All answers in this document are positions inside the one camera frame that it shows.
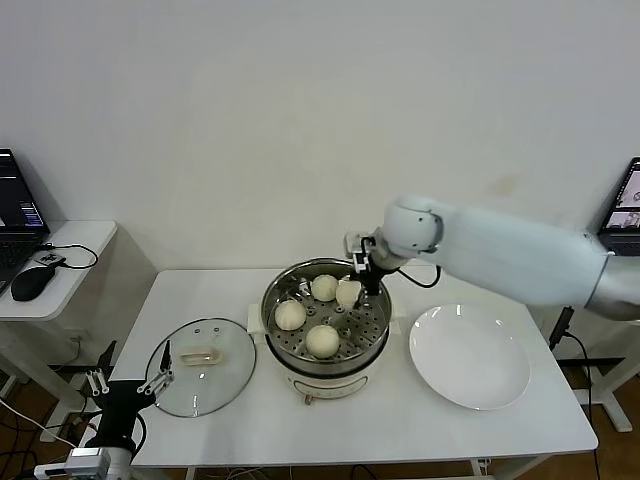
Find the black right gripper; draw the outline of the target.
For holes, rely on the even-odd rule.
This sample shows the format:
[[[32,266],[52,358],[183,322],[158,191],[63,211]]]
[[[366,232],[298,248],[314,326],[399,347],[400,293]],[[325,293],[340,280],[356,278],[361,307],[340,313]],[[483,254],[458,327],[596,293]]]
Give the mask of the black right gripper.
[[[370,264],[366,269],[350,273],[343,277],[343,281],[358,281],[362,287],[356,297],[355,307],[367,307],[370,304],[369,296],[380,294],[380,282],[382,270],[375,264]]]

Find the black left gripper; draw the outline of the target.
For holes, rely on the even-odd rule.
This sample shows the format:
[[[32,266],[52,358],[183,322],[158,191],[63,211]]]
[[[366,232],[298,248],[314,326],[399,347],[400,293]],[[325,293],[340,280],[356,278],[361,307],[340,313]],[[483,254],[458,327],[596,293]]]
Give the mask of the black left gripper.
[[[108,385],[116,345],[112,340],[97,364],[85,372],[91,395],[100,395],[96,401],[101,410],[98,443],[132,443],[138,413],[151,405],[151,395],[161,395],[174,380],[171,342],[166,340],[155,374],[148,374],[145,381],[115,380]]]

